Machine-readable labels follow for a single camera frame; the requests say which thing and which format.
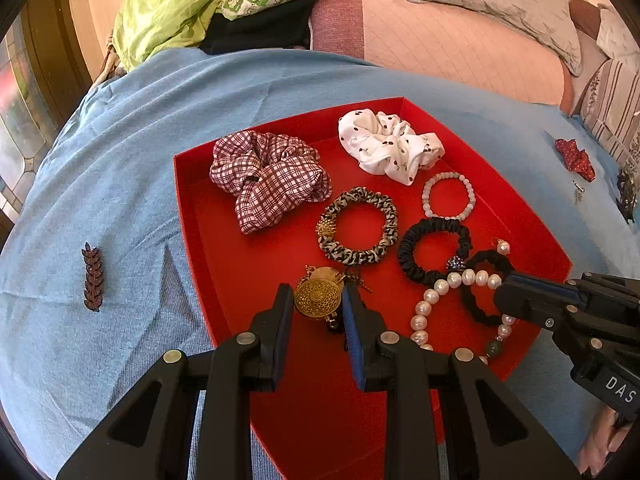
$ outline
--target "red tray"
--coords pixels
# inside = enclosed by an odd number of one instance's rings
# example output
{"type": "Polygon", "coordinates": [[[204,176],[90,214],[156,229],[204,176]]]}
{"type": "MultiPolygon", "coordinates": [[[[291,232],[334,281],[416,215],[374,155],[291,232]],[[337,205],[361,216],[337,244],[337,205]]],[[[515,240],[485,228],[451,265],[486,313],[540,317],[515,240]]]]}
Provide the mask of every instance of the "red tray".
{"type": "MultiPolygon", "coordinates": [[[[563,281],[571,269],[558,242],[507,181],[459,137],[405,98],[317,110],[254,129],[296,136],[315,147],[331,176],[332,198],[354,186],[391,196],[398,208],[401,235],[422,218],[420,196],[425,181],[441,171],[463,173],[477,197],[476,208],[465,221],[474,244],[472,254],[490,248],[492,238],[498,237],[510,242],[510,259],[518,270],[563,281]],[[418,133],[435,132],[446,154],[434,168],[418,172],[411,187],[365,173],[337,137],[338,118],[358,108],[398,114],[418,133]]],[[[270,308],[278,284],[295,286],[305,265],[339,266],[324,258],[314,231],[328,201],[302,205],[273,228],[241,234],[235,198],[209,180],[214,142],[177,155],[174,166],[191,274],[211,338],[218,343],[246,330],[256,312],[270,308]]],[[[442,181],[431,193],[434,211],[442,215],[460,213],[466,202],[464,186],[452,180],[442,181]]],[[[347,247],[367,249],[380,238],[382,225],[382,214],[375,208],[352,206],[340,214],[336,238],[347,247]]],[[[381,263],[364,267],[362,276],[373,293],[361,294],[367,306],[383,314],[390,329],[409,336],[409,319],[424,287],[404,276],[396,248],[381,263]]],[[[433,234],[418,244],[416,261],[425,269],[444,270],[456,248],[455,235],[433,234]]],[[[494,313],[491,291],[478,288],[474,288],[478,304],[494,313]]],[[[427,330],[430,343],[441,352],[459,346],[482,352],[495,336],[495,328],[473,322],[457,291],[434,306],[427,330]]],[[[504,380],[509,375],[537,334],[537,327],[516,323],[504,354],[490,365],[498,377],[504,380]]],[[[323,322],[296,314],[279,390],[252,397],[254,431],[289,480],[378,480],[383,476],[386,397],[356,389],[342,345],[342,336],[330,335],[323,322]]]]}

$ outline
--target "black fabric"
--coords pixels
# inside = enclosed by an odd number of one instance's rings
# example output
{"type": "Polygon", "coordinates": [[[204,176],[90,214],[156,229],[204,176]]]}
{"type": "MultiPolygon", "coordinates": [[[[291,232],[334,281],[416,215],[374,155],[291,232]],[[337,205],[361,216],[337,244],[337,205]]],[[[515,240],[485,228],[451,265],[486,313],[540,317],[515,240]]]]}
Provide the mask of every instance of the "black fabric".
{"type": "Polygon", "coordinates": [[[215,13],[200,49],[212,55],[252,48],[309,48],[308,21],[316,1],[291,0],[233,21],[215,13]]]}
{"type": "MultiPolygon", "coordinates": [[[[489,262],[495,267],[495,270],[501,273],[502,279],[506,279],[513,271],[513,266],[509,259],[494,249],[487,251],[478,251],[472,258],[466,261],[466,268],[476,270],[476,266],[481,262],[489,262]]],[[[498,326],[502,323],[502,316],[488,316],[478,307],[476,297],[471,292],[471,286],[462,284],[462,303],[468,310],[469,314],[474,318],[475,322],[482,323],[487,326],[498,326]]]]}
{"type": "Polygon", "coordinates": [[[414,249],[418,241],[429,233],[436,231],[448,231],[458,235],[458,249],[456,256],[463,260],[469,257],[469,251],[473,248],[469,229],[460,223],[460,220],[445,220],[444,218],[423,218],[417,224],[409,227],[398,245],[398,263],[405,275],[415,283],[433,288],[437,280],[446,280],[447,274],[439,270],[424,270],[414,260],[414,249]]]}

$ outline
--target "animal print scrunchie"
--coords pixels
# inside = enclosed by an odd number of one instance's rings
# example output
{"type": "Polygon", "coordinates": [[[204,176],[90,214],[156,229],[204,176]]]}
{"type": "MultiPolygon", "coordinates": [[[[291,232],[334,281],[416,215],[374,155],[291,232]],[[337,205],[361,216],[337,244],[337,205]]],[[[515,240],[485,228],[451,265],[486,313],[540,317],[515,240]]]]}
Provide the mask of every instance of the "animal print scrunchie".
{"type": "Polygon", "coordinates": [[[375,264],[386,254],[386,250],[398,241],[398,210],[391,199],[382,193],[373,193],[366,187],[354,187],[345,191],[336,198],[324,213],[316,225],[318,244],[324,255],[346,266],[375,264]],[[385,215],[385,227],[382,238],[377,245],[366,251],[354,251],[344,247],[335,241],[335,219],[338,213],[350,203],[366,202],[371,204],[385,215]]]}

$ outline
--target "blue fabric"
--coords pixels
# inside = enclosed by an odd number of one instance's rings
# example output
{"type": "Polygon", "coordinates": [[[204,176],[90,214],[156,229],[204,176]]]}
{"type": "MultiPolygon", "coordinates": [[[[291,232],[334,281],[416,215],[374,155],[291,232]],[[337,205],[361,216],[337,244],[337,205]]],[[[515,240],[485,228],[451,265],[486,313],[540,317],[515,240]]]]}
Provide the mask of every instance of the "blue fabric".
{"type": "MultiPolygon", "coordinates": [[[[445,123],[511,182],[569,254],[574,275],[637,275],[638,229],[614,205],[615,167],[554,107],[303,50],[161,52],[85,97],[40,168],[0,256],[0,398],[46,474],[56,475],[165,350],[210,349],[180,233],[172,156],[253,124],[399,95],[445,123]],[[554,149],[560,137],[577,138],[596,170],[596,180],[583,183],[579,206],[575,175],[554,149]],[[102,248],[99,314],[82,304],[86,241],[102,248]]],[[[541,336],[509,384],[574,453],[594,402],[571,382],[569,369],[541,336]]],[[[257,444],[254,453],[255,476],[277,478],[257,444]]]]}

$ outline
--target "black scrunchie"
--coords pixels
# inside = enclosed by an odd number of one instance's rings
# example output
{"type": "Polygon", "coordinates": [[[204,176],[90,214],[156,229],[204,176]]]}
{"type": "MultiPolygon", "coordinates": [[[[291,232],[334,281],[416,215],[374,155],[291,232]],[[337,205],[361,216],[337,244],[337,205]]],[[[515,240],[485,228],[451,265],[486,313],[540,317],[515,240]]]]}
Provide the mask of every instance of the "black scrunchie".
{"type": "Polygon", "coordinates": [[[460,220],[445,220],[440,217],[423,218],[417,224],[409,227],[398,246],[398,263],[412,282],[420,283],[429,288],[433,288],[437,280],[446,280],[447,274],[439,270],[424,270],[418,266],[414,260],[414,249],[420,238],[436,231],[449,231],[458,235],[456,256],[462,260],[466,260],[469,257],[469,251],[473,249],[469,229],[463,226],[460,220]]]}
{"type": "MultiPolygon", "coordinates": [[[[469,258],[466,261],[466,268],[476,270],[476,265],[485,261],[492,264],[495,267],[495,270],[502,274],[503,280],[515,270],[509,259],[494,249],[478,251],[472,258],[469,258]]],[[[460,292],[462,293],[462,303],[475,322],[482,323],[487,326],[498,326],[502,323],[502,316],[488,316],[480,309],[480,307],[478,307],[476,297],[471,292],[470,285],[465,285],[463,283],[462,290],[460,292]]]]}

